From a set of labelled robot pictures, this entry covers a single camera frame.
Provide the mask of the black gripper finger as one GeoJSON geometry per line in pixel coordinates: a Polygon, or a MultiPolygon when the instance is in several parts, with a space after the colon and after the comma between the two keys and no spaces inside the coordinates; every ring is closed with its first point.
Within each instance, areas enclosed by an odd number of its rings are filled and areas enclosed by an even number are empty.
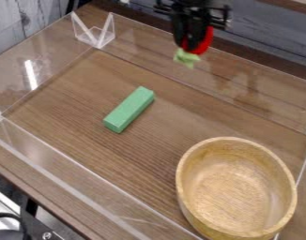
{"type": "Polygon", "coordinates": [[[184,15],[172,15],[172,31],[173,31],[173,41],[177,47],[184,44],[184,39],[188,30],[188,18],[184,15]]]}
{"type": "Polygon", "coordinates": [[[209,15],[193,16],[188,25],[188,50],[207,51],[211,45],[209,15]]]}

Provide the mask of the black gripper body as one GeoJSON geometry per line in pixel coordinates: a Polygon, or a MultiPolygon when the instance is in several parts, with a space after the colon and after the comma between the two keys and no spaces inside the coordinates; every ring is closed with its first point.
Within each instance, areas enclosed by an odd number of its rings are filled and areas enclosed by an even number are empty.
{"type": "Polygon", "coordinates": [[[152,9],[169,17],[172,25],[184,26],[189,21],[224,30],[232,19],[228,0],[155,0],[152,9]]]}

